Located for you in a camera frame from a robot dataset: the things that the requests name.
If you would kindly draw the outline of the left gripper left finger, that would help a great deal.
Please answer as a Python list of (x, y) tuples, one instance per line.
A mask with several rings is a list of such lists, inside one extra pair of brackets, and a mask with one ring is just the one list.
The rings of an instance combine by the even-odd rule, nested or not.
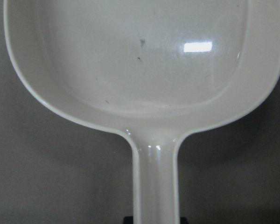
[(125, 216), (122, 224), (134, 224), (133, 216)]

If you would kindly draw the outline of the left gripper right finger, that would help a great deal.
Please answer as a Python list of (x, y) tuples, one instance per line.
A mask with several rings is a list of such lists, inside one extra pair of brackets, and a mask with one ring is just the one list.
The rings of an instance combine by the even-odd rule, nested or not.
[(180, 217), (180, 224), (188, 224), (188, 220), (186, 217)]

